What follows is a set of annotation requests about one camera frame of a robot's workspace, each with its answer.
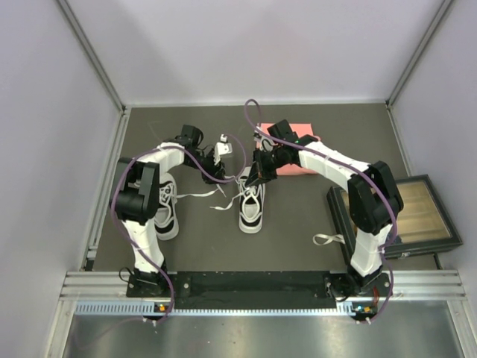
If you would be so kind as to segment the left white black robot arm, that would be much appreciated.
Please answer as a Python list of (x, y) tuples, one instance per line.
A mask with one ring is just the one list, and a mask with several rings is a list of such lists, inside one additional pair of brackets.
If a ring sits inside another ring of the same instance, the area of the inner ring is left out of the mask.
[(127, 297), (153, 298), (170, 291), (165, 256), (159, 239), (178, 233), (177, 191), (170, 170), (181, 165), (200, 170), (207, 183), (225, 179), (224, 156), (233, 147), (226, 135), (204, 151), (203, 132), (184, 125), (180, 134), (134, 158), (122, 157), (116, 165), (110, 195), (110, 213), (131, 244), (134, 267), (129, 270)]

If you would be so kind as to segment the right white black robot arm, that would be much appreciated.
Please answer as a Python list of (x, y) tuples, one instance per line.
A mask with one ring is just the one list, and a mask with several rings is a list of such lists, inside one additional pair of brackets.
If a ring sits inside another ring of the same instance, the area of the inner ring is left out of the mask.
[(382, 272), (386, 245), (397, 236), (397, 216), (404, 207), (390, 167), (382, 161), (354, 160), (314, 136), (298, 136), (286, 120), (265, 131), (256, 128), (254, 135), (260, 145), (253, 152), (245, 188), (265, 185), (277, 178), (278, 169), (296, 165), (346, 191), (357, 228), (347, 283), (353, 293), (367, 294)]

